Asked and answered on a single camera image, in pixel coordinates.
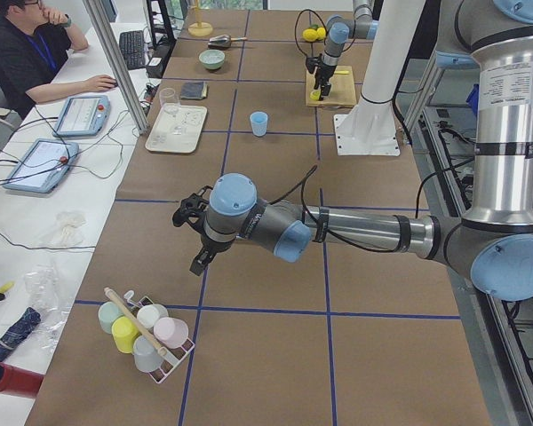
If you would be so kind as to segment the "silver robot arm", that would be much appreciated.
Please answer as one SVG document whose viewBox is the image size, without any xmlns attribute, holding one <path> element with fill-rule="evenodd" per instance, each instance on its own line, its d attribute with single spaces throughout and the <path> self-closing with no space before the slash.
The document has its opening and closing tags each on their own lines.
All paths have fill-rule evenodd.
<svg viewBox="0 0 533 426">
<path fill-rule="evenodd" d="M 378 21 L 373 19 L 373 1 L 353 1 L 354 16 L 345 19 L 332 16 L 327 21 L 327 37 L 324 50 L 314 62 L 314 90 L 323 100 L 330 94 L 330 79 L 334 75 L 338 60 L 345 50 L 346 43 L 356 39 L 372 40 L 378 31 Z"/>
<path fill-rule="evenodd" d="M 221 176 L 181 202 L 175 225 L 200 234 L 201 274 L 236 239 L 297 261 L 312 242 L 410 252 L 445 264 L 485 294 L 533 296 L 533 1 L 444 1 L 436 62 L 478 67 L 473 200 L 462 217 L 373 215 L 259 197 L 249 177 Z"/>
</svg>

